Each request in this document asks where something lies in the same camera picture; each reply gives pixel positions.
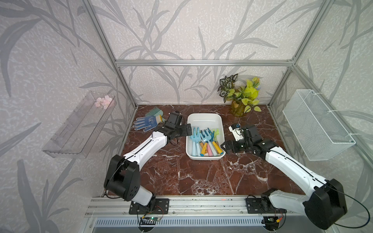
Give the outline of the teal rake white handle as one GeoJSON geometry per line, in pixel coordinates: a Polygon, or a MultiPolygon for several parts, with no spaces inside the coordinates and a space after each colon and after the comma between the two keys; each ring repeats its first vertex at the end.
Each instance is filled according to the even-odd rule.
{"type": "Polygon", "coordinates": [[[217,154],[217,152],[216,152],[216,150],[215,150],[215,148],[212,144],[212,132],[209,128],[207,129],[207,134],[208,134],[208,143],[209,143],[209,146],[211,148],[212,154],[213,154],[213,156],[217,156],[218,154],[217,154]]]}

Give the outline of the white storage box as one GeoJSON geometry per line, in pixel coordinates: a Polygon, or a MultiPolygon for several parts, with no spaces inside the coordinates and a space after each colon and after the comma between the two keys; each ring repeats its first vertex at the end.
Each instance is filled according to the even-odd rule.
{"type": "MultiPolygon", "coordinates": [[[[212,113],[194,113],[194,114],[189,115],[189,117],[187,118],[187,122],[188,124],[191,124],[192,133],[193,133],[193,127],[195,128],[199,127],[200,136],[201,136],[201,131],[203,130],[207,130],[209,128],[211,132],[213,132],[214,129],[218,128],[220,132],[220,134],[217,136],[218,145],[220,146],[223,142],[225,142],[223,123],[222,123],[222,119],[220,115],[212,114],[212,113]]],[[[201,138],[201,141],[200,141],[201,150],[202,150],[203,142],[204,141],[201,138]]],[[[191,141],[190,136],[186,137],[186,154],[192,160],[219,160],[225,156],[226,152],[224,150],[223,152],[224,152],[223,155],[219,155],[217,153],[218,154],[217,156],[212,156],[212,157],[209,157],[207,153],[205,154],[205,156],[192,156],[192,141],[191,141]]]]}

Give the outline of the blue rake yellow handle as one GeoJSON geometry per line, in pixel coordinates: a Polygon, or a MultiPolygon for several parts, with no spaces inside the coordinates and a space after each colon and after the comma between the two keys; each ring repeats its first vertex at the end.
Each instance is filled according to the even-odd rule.
{"type": "Polygon", "coordinates": [[[207,130],[203,130],[203,131],[201,131],[201,138],[202,138],[202,140],[204,141],[204,142],[203,142],[203,146],[202,146],[202,150],[201,150],[201,156],[205,156],[205,154],[207,153],[207,146],[206,146],[206,143],[208,143],[208,134],[207,134],[207,130]]]}

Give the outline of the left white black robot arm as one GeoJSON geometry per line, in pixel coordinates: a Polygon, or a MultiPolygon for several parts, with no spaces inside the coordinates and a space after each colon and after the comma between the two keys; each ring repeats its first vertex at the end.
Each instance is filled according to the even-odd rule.
{"type": "Polygon", "coordinates": [[[140,185],[140,171],[148,160],[169,141],[192,135],[190,124],[174,128],[164,123],[157,126],[152,134],[138,147],[124,156],[115,155],[109,162],[104,189],[122,198],[147,208],[155,205],[155,194],[140,185]]]}

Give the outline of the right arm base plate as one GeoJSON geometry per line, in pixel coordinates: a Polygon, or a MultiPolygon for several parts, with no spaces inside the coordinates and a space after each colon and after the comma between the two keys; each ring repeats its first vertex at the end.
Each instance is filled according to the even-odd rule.
{"type": "Polygon", "coordinates": [[[247,212],[249,214],[267,214],[283,216],[287,213],[285,209],[275,208],[268,198],[256,197],[249,195],[245,199],[247,212]]]}

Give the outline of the blue rake pink handle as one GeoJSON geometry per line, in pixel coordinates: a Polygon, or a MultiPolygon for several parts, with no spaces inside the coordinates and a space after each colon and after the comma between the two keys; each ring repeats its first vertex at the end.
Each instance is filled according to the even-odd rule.
{"type": "Polygon", "coordinates": [[[213,156],[213,153],[212,153],[212,150],[211,150],[211,147],[208,143],[206,143],[206,146],[207,146],[207,154],[209,157],[212,157],[213,156]]]}

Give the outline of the light blue hand rake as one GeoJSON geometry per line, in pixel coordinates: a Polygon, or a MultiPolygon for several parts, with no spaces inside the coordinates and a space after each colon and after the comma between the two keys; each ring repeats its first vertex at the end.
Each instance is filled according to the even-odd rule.
{"type": "Polygon", "coordinates": [[[192,156],[197,156],[197,146],[196,146],[196,139],[197,139],[197,132],[196,128],[193,127],[193,133],[190,136],[191,141],[192,141],[192,156]]]}

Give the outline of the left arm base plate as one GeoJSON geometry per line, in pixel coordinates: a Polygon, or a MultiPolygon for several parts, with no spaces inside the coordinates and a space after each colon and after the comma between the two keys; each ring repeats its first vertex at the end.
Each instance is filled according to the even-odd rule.
{"type": "Polygon", "coordinates": [[[170,207],[170,199],[155,198],[147,205],[131,202],[130,215],[167,214],[170,207]]]}

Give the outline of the teal rake light handle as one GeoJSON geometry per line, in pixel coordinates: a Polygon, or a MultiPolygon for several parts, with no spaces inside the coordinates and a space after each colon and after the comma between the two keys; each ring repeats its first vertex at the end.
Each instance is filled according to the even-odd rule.
{"type": "Polygon", "coordinates": [[[200,148],[200,141],[201,141],[201,136],[200,136],[200,130],[199,127],[193,128],[193,142],[195,144],[195,155],[196,156],[201,156],[201,148],[200,148]]]}

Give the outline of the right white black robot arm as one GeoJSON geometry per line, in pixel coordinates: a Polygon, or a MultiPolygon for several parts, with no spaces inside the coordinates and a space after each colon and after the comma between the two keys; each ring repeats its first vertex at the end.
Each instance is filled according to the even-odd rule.
{"type": "Polygon", "coordinates": [[[225,141],[221,147],[226,153],[252,152],[282,171],[304,192],[296,195],[281,190],[270,191],[267,196],[273,207],[302,214],[323,230],[347,213],[344,189],[339,181],[312,172],[273,141],[261,138],[252,142],[247,138],[225,141]]]}

